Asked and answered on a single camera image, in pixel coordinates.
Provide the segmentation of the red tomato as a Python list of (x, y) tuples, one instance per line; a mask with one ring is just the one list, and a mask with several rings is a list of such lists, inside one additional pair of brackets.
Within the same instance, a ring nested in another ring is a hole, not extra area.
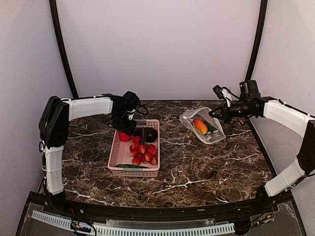
[(120, 141), (122, 142), (129, 142), (132, 140), (132, 135), (124, 133), (124, 132), (119, 132), (119, 138), (120, 138)]

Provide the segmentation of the green avocado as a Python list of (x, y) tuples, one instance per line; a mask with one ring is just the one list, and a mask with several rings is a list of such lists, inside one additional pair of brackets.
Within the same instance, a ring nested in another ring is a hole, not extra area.
[(217, 130), (217, 128), (215, 128), (213, 125), (211, 125), (210, 123), (208, 123), (207, 121), (204, 121), (204, 123), (206, 124), (208, 131), (209, 132), (214, 132)]

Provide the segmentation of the clear zip top bag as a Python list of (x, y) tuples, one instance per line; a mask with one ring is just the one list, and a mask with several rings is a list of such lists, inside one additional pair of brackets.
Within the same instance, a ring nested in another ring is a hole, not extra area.
[(208, 107), (187, 110), (179, 116), (183, 126), (191, 130), (204, 144), (211, 145), (226, 138), (222, 126), (217, 118), (209, 115)]

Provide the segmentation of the red orange mango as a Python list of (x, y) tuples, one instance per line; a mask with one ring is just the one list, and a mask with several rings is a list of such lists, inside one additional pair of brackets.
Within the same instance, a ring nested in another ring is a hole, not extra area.
[(195, 125), (195, 128), (202, 133), (202, 135), (206, 135), (208, 133), (208, 128), (201, 119), (196, 119), (194, 121), (194, 125)]

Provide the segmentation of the dark purple eggplant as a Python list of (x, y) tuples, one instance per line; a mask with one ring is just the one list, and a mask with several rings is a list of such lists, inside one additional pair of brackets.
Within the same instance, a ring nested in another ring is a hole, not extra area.
[(158, 132), (151, 127), (135, 128), (132, 135), (141, 137), (144, 134), (147, 143), (153, 143), (158, 138)]

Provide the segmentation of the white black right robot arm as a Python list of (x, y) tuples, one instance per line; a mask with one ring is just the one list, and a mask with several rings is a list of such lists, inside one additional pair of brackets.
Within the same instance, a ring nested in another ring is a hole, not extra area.
[(262, 213), (277, 198), (315, 174), (315, 117), (294, 108), (278, 98), (262, 96), (254, 80), (239, 84), (240, 95), (228, 88), (214, 86), (223, 103), (209, 112), (225, 123), (233, 118), (257, 118), (255, 126), (277, 174), (261, 185), (251, 209)]

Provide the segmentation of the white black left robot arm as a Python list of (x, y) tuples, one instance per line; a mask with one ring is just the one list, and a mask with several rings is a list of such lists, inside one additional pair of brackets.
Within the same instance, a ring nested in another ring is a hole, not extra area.
[(131, 91), (124, 95), (102, 94), (83, 98), (49, 98), (39, 128), (39, 152), (42, 153), (41, 168), (44, 172), (44, 191), (48, 204), (58, 214), (69, 212), (63, 183), (63, 150), (68, 139), (84, 134), (72, 134), (72, 122), (99, 115), (108, 116), (108, 127), (126, 134), (136, 128), (134, 115), (139, 112), (140, 98)]

